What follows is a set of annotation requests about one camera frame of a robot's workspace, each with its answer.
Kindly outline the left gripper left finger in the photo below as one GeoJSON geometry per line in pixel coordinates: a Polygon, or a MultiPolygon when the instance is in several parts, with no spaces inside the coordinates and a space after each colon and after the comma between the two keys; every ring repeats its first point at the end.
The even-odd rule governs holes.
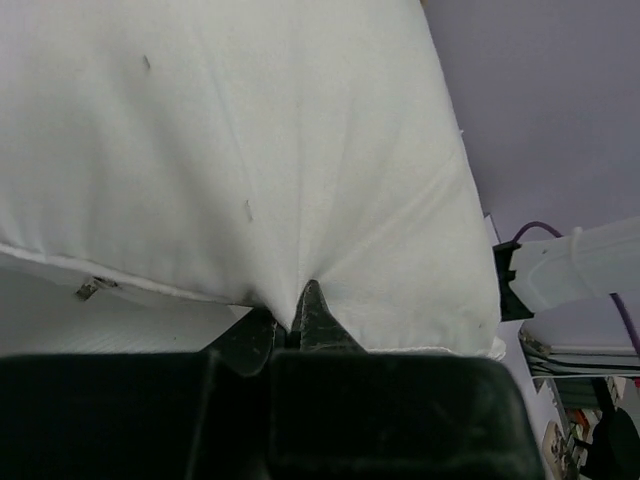
{"type": "Polygon", "coordinates": [[[265,479],[267,366],[286,338],[252,310],[193,352],[1,362],[5,479],[265,479]]]}

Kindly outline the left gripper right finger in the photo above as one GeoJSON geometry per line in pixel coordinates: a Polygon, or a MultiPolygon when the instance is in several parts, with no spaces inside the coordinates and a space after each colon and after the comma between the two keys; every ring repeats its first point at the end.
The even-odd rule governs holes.
{"type": "Polygon", "coordinates": [[[310,281],[269,365],[275,479],[541,479],[519,388],[500,363],[369,353],[310,281]]]}

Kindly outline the white pillow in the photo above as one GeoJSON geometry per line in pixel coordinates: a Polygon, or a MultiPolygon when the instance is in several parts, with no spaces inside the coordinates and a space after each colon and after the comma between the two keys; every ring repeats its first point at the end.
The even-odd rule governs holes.
{"type": "Polygon", "coordinates": [[[314,280],[367,350],[505,351],[417,1],[3,2],[1,265],[285,328],[314,280]]]}

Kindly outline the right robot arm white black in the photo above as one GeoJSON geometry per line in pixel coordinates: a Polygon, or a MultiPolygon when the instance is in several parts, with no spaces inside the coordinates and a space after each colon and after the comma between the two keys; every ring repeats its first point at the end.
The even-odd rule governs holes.
{"type": "Polygon", "coordinates": [[[637,217],[567,235],[530,222],[493,253],[503,321],[639,289],[637,217]]]}

